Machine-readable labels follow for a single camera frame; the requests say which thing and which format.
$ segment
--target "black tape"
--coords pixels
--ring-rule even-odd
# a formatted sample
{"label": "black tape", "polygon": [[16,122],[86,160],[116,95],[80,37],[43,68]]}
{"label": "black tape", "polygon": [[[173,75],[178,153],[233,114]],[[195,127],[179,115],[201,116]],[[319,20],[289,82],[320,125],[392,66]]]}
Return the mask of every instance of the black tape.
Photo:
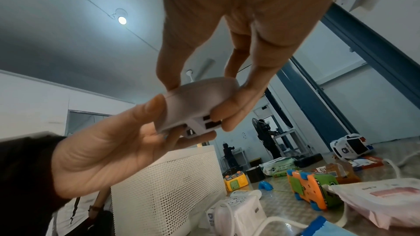
{"label": "black tape", "polygon": [[247,170],[245,173],[251,183],[256,183],[266,178],[260,166],[253,167]]}

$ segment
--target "blue toy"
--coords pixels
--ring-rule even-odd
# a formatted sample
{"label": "blue toy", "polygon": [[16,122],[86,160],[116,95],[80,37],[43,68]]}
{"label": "blue toy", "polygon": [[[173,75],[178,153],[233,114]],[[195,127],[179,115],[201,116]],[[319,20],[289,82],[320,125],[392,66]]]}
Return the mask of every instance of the blue toy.
{"label": "blue toy", "polygon": [[258,189],[265,189],[267,191],[271,191],[273,186],[267,183],[266,181],[262,181],[258,184]]}

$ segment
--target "white mesh basket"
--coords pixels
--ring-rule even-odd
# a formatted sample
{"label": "white mesh basket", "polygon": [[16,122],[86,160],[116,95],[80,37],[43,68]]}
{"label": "white mesh basket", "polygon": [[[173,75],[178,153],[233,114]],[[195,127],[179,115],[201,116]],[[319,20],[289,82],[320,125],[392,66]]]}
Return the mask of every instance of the white mesh basket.
{"label": "white mesh basket", "polygon": [[194,207],[220,193],[226,189],[213,146],[169,152],[112,186],[115,235],[185,236],[196,226]]}

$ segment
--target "patterned tabletop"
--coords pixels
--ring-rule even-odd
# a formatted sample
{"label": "patterned tabletop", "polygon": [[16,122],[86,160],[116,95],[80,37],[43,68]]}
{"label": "patterned tabletop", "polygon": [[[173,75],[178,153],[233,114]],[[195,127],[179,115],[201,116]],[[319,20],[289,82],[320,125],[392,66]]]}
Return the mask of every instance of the patterned tabletop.
{"label": "patterned tabletop", "polygon": [[[399,162],[405,156],[420,150],[420,143],[416,141],[396,141],[375,146],[376,153],[374,156],[387,158],[393,160],[395,163]],[[311,169],[325,165],[322,161],[310,166]],[[363,170],[357,173],[363,181],[383,180],[395,178],[394,170],[390,166],[382,166],[373,169]],[[407,165],[402,168],[403,177],[414,177],[420,179],[420,158],[412,158],[407,162]],[[303,224],[309,224],[318,215],[324,216],[330,222],[338,221],[343,214],[343,207],[336,209],[329,209],[324,212],[312,210],[309,203],[306,201],[297,201],[287,181],[287,177],[266,178],[272,184],[275,190],[280,191],[262,191],[260,199],[261,205],[267,215],[280,216],[286,219],[294,220]],[[252,187],[244,187],[244,190],[258,189],[258,183],[251,184]],[[359,215],[354,210],[350,211],[349,221],[344,227],[347,230],[359,236],[411,236],[420,235],[420,229],[408,229],[391,227],[385,230],[376,227],[368,219]],[[289,224],[281,222],[273,222],[261,233],[261,236],[294,236],[301,230],[290,226]]]}

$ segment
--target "ceiling fan blade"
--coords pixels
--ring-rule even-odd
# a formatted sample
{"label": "ceiling fan blade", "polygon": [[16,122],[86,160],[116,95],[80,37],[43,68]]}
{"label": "ceiling fan blade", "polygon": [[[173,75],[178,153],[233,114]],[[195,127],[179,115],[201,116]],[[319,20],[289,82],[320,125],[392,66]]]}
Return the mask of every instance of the ceiling fan blade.
{"label": "ceiling fan blade", "polygon": [[207,72],[210,70],[210,68],[216,63],[214,59],[207,58],[207,60],[204,62],[203,66],[199,69],[197,72],[196,77],[194,78],[195,81],[199,81]]}

